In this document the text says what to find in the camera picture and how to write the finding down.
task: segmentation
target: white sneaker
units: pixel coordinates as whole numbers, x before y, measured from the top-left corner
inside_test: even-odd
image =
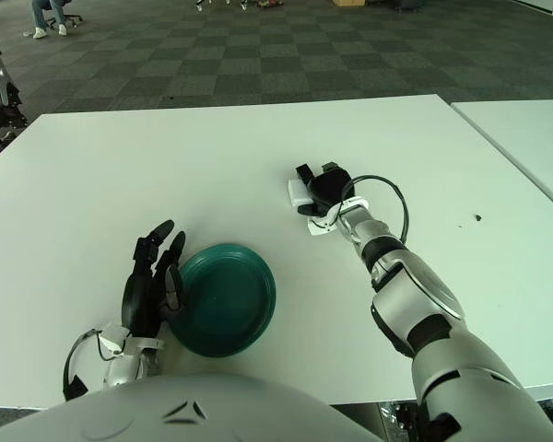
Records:
[[[45,32],[45,29],[35,28],[35,35],[33,35],[33,39],[38,40],[42,39],[43,37],[47,37],[47,32]]]

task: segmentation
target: cardboard box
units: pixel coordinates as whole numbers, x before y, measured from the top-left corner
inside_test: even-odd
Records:
[[[332,0],[336,6],[365,6],[365,0]]]

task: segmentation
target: jeans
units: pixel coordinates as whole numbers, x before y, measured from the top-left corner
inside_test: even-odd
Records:
[[[63,0],[32,0],[31,7],[33,10],[33,19],[35,20],[35,26],[45,30],[47,23],[45,23],[45,17],[43,16],[43,9],[51,8],[55,15],[55,20],[60,25],[65,24],[64,9],[62,8]]]

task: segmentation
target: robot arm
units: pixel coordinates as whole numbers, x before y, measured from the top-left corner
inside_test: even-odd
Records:
[[[321,189],[336,167],[326,165],[316,177]],[[316,186],[307,188],[313,199]],[[339,186],[337,190],[328,191],[340,195]],[[316,198],[321,204],[324,195]],[[413,359],[420,438],[553,441],[545,413],[504,362],[467,329],[459,301],[429,266],[374,219],[365,204],[342,204],[338,210],[340,196],[329,202],[327,212],[332,207],[338,212],[330,220],[371,274],[375,322],[397,351]]]

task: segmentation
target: white table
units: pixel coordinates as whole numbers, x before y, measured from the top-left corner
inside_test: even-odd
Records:
[[[453,107],[553,201],[553,99]]]
[[[338,234],[311,237],[288,201],[296,166],[331,160],[399,184],[408,245],[459,296],[470,329],[537,398],[553,396],[553,203],[423,96],[41,116],[0,156],[0,406],[63,401],[70,345],[119,320],[135,240],[167,218],[187,232],[186,258],[220,242],[256,250],[277,302],[245,352],[205,359],[170,341],[166,371],[244,373],[329,403],[412,398],[410,362],[371,318],[355,251]],[[399,231],[389,189],[358,192]],[[74,366],[98,390],[95,345]]]

